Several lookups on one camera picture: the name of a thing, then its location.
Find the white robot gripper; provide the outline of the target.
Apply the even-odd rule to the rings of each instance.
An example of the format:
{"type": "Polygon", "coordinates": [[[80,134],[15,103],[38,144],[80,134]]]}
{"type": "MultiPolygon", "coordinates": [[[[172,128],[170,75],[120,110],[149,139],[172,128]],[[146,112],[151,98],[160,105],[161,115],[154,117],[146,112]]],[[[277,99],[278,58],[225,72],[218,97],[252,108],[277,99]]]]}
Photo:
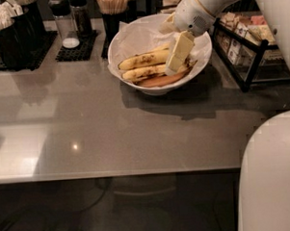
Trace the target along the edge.
{"type": "Polygon", "coordinates": [[[175,75],[178,72],[195,45],[195,37],[197,38],[207,32],[214,22],[215,18],[198,0],[181,0],[174,14],[170,14],[161,23],[159,31],[162,34],[172,33],[176,29],[183,31],[174,38],[169,46],[170,54],[165,66],[168,76],[175,75]]]}

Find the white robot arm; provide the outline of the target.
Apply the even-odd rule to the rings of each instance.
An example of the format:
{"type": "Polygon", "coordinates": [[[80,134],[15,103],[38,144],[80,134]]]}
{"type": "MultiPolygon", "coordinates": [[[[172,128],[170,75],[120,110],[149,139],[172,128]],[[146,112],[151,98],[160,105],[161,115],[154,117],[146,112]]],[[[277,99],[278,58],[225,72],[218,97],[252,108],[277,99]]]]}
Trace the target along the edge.
{"type": "MultiPolygon", "coordinates": [[[[181,0],[167,32],[198,37],[239,0],[181,0]]],[[[290,0],[254,0],[290,71],[290,0]]],[[[290,110],[271,113],[252,133],[239,175],[238,231],[290,231],[290,110]]]]}

